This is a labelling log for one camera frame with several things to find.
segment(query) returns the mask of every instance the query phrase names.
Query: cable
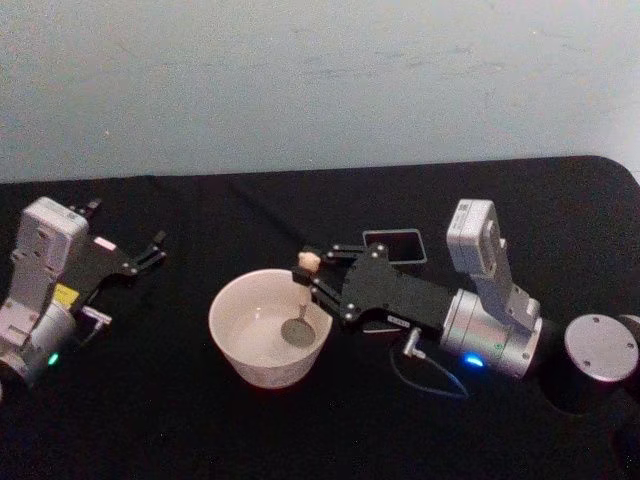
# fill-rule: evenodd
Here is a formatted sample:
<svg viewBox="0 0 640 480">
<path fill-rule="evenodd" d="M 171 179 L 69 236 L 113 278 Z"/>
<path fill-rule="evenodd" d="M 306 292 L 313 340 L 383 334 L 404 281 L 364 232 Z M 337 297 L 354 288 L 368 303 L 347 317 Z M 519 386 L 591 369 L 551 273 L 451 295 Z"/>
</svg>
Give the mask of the cable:
<svg viewBox="0 0 640 480">
<path fill-rule="evenodd" d="M 469 392 L 467 391 L 465 386 L 462 384 L 462 382 L 458 380 L 458 378 L 453 373 L 451 373 L 449 370 L 447 370 L 438 362 L 436 362 L 435 360 L 433 360 L 428 356 L 425 356 L 424 360 L 430 363 L 435 368 L 437 368 L 441 373 L 443 373 L 451 381 L 451 383 L 453 383 L 456 387 L 458 387 L 458 389 L 460 390 L 460 393 L 455 393 L 447 390 L 440 390 L 438 388 L 431 388 L 424 385 L 420 385 L 419 383 L 413 382 L 409 380 L 407 377 L 405 377 L 402 374 L 402 372 L 400 372 L 400 369 L 396 364 L 395 356 L 393 355 L 393 347 L 397 343 L 398 343 L 397 340 L 395 340 L 389 347 L 389 361 L 391 362 L 391 368 L 393 369 L 393 372 L 400 378 L 400 380 L 402 380 L 404 383 L 406 383 L 410 387 L 413 387 L 416 390 L 420 390 L 421 392 L 430 393 L 433 395 L 438 395 L 446 398 L 452 398 L 456 400 L 467 400 L 469 398 Z"/>
</svg>

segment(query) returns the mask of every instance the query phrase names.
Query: cylindrical metal base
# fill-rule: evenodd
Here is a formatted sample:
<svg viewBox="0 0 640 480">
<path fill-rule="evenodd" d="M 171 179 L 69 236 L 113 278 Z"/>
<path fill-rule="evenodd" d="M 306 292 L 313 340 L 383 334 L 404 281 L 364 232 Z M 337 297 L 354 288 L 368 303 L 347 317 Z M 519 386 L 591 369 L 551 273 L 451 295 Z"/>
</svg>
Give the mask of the cylindrical metal base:
<svg viewBox="0 0 640 480">
<path fill-rule="evenodd" d="M 31 332 L 29 340 L 19 351 L 0 356 L 0 363 L 9 367 L 24 383 L 31 386 L 47 367 L 53 353 L 64 347 L 76 328 L 71 314 L 52 302 Z"/>
<path fill-rule="evenodd" d="M 458 290 L 443 325 L 440 346 L 454 354 L 474 353 L 485 365 L 515 378 L 523 378 L 532 363 L 542 318 L 532 332 L 503 325 L 482 308 L 475 293 Z"/>
<path fill-rule="evenodd" d="M 602 403 L 638 364 L 638 344 L 631 332 L 605 315 L 573 320 L 564 347 L 541 372 L 540 387 L 553 405 L 568 413 L 585 413 Z"/>
</svg>

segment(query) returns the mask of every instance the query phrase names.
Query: black tablecloth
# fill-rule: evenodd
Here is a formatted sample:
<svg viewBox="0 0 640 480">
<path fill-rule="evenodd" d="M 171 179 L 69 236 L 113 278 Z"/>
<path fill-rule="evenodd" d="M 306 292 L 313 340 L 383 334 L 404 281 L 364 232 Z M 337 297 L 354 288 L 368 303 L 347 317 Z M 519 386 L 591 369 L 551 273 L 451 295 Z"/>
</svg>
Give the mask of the black tablecloth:
<svg viewBox="0 0 640 480">
<path fill-rule="evenodd" d="M 0 478 L 621 478 L 611 432 L 636 406 L 620 391 L 586 417 L 535 382 L 464 368 L 466 402 L 394 376 L 388 339 L 337 326 L 299 384 L 244 383 L 211 342 L 216 293 L 251 270 L 288 268 L 305 244 L 360 243 L 365 229 L 421 230 L 420 276 L 454 272 L 445 232 L 460 198 L 496 203 L 514 279 L 566 325 L 639 313 L 640 188 L 598 157 L 0 186 L 0 285 L 19 213 L 38 196 L 98 196 L 92 233 L 135 253 L 166 230 L 166 264 L 96 301 L 108 334 L 63 356 L 0 409 Z"/>
</svg>

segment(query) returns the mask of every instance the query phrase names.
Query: silver cylinder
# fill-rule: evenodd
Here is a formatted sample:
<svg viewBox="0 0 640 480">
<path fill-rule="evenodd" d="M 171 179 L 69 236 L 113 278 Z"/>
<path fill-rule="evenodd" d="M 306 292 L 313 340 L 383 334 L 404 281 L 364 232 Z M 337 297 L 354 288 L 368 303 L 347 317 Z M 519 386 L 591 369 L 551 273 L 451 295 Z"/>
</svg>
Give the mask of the silver cylinder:
<svg viewBox="0 0 640 480">
<path fill-rule="evenodd" d="M 71 338 L 76 322 L 71 314 L 55 301 L 31 332 L 29 340 L 19 351 L 5 352 L 0 362 L 18 374 L 31 386 L 47 367 L 52 354 L 59 351 Z"/>
<path fill-rule="evenodd" d="M 531 365 L 542 323 L 538 318 L 532 332 L 503 325 L 485 312 L 478 295 L 458 290 L 443 325 L 440 346 L 454 355 L 479 355 L 488 367 L 522 378 Z"/>
</svg>

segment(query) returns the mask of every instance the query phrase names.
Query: yellow label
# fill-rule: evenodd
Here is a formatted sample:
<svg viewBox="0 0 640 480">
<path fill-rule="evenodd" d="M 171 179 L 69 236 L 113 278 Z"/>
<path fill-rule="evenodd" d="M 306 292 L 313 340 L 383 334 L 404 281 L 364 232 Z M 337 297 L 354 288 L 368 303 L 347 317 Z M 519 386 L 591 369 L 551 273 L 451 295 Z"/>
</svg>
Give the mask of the yellow label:
<svg viewBox="0 0 640 480">
<path fill-rule="evenodd" d="M 64 308 L 71 308 L 71 305 L 76 301 L 78 295 L 80 294 L 75 290 L 58 283 L 56 284 L 56 289 L 53 292 L 53 299 Z"/>
</svg>

